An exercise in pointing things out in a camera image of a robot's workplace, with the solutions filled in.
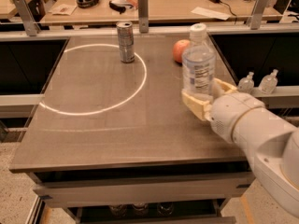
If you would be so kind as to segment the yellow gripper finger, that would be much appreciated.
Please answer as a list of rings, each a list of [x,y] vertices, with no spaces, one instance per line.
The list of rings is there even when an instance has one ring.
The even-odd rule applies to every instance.
[[[218,78],[214,78],[212,82],[212,95],[214,97],[221,97],[225,94],[229,94],[232,92],[236,92],[237,87],[227,83],[225,81],[222,81]]]
[[[210,121],[210,110],[212,103],[210,100],[202,100],[197,96],[189,94],[187,91],[181,91],[181,98],[193,114],[202,121]]]

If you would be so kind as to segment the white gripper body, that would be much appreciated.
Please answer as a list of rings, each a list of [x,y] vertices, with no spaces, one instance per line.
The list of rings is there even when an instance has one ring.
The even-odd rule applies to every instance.
[[[255,108],[265,108],[265,104],[244,92],[232,92],[216,99],[210,111],[210,125],[214,133],[233,143],[233,130],[237,122]]]

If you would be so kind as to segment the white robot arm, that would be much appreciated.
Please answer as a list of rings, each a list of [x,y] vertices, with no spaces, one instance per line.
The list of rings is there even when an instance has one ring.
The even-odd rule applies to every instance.
[[[210,95],[184,89],[181,97],[214,133],[243,150],[266,191],[299,217],[299,129],[267,110],[262,101],[217,78]]]

